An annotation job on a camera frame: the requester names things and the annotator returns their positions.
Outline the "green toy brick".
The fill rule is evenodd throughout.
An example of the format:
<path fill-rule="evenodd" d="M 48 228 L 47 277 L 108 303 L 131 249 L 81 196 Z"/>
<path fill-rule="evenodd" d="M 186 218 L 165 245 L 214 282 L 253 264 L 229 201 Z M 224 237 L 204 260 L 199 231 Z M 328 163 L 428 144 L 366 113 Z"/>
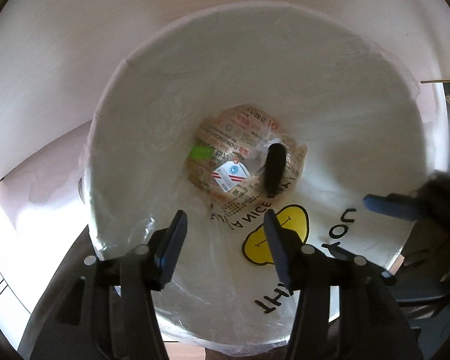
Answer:
<path fill-rule="evenodd" d="M 189 152 L 188 157 L 195 161 L 205 161 L 213 158 L 214 148 L 207 145 L 195 145 Z"/>

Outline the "white trash bin with bag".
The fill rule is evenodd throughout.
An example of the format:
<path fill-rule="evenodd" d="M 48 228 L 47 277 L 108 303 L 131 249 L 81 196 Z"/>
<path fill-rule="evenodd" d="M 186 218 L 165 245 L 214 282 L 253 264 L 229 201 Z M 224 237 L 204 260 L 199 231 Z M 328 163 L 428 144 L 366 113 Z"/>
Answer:
<path fill-rule="evenodd" d="M 298 297 L 275 273 L 265 212 L 304 243 L 340 238 L 392 265 L 410 226 L 362 200 L 424 183 L 418 95 L 387 53 L 298 7 L 232 4 L 175 22 L 119 63 L 93 117 L 83 192 L 98 257 L 123 256 L 182 210 L 177 267 L 153 295 L 161 328 L 229 356 L 284 345 Z M 274 143 L 287 162 L 268 195 Z M 191 160 L 195 145 L 213 158 Z M 231 160 L 250 177 L 224 193 L 211 172 Z"/>

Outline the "red white small box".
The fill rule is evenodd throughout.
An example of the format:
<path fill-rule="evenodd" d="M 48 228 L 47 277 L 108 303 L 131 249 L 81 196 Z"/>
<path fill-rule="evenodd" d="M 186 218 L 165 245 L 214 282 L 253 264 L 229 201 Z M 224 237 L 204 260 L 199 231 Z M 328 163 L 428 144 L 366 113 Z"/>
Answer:
<path fill-rule="evenodd" d="M 224 193 L 231 191 L 250 177 L 245 165 L 234 160 L 222 164 L 212 171 L 211 175 Z"/>

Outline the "black rectangular box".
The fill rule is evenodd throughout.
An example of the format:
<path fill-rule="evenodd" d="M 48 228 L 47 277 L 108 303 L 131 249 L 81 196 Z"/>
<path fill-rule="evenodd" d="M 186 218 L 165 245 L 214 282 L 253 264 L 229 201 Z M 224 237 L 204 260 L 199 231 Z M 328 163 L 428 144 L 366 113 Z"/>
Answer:
<path fill-rule="evenodd" d="M 275 195 L 280 187 L 287 162 L 287 149 L 281 143 L 269 146 L 263 170 L 263 188 L 268 195 Z"/>

